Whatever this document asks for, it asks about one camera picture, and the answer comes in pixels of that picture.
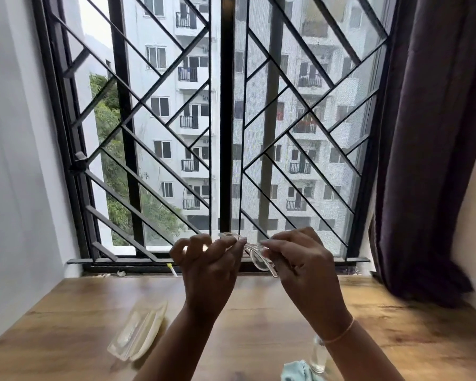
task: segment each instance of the green foliage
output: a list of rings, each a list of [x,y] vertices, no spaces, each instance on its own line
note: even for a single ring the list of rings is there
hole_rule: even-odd
[[[90,87],[92,96],[95,96],[99,90],[102,89],[107,79],[100,75],[90,75]],[[107,135],[120,123],[120,112],[118,110],[118,93],[116,84],[108,91],[106,97],[102,99],[94,109],[95,122],[97,124],[97,134],[99,142],[102,142]],[[123,134],[120,131],[106,146],[106,150],[116,159],[125,163],[125,155],[123,150]],[[128,201],[129,190],[127,184],[127,172],[123,170],[107,155],[102,154],[102,172],[104,174],[104,181],[106,184],[115,190],[124,200]],[[171,213],[167,208],[159,203],[159,201],[143,187],[140,188],[141,195],[141,209],[142,213],[154,225],[162,228],[166,234],[171,236],[178,236],[180,232],[185,229],[184,224]],[[132,217],[129,210],[116,201],[112,196],[107,194],[108,213],[111,222],[119,226],[128,235],[132,236]],[[175,211],[180,214],[181,210],[175,208]],[[128,243],[113,234],[113,244],[128,245]],[[145,226],[145,239],[147,242],[158,240],[160,237],[156,232]]]

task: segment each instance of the wooden desk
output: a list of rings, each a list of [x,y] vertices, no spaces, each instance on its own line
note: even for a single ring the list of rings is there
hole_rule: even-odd
[[[476,381],[476,311],[406,305],[364,277],[341,277],[349,309],[407,380]],[[0,381],[129,381],[107,346],[142,296],[182,307],[181,278],[66,279],[0,337]],[[194,380],[279,380],[308,359],[313,331],[280,282],[242,276],[219,317]]]

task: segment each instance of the dark purple curtain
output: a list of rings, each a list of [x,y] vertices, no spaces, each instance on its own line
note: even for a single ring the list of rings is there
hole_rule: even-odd
[[[476,160],[476,0],[398,0],[369,230],[377,273],[406,299],[459,305],[451,261]]]

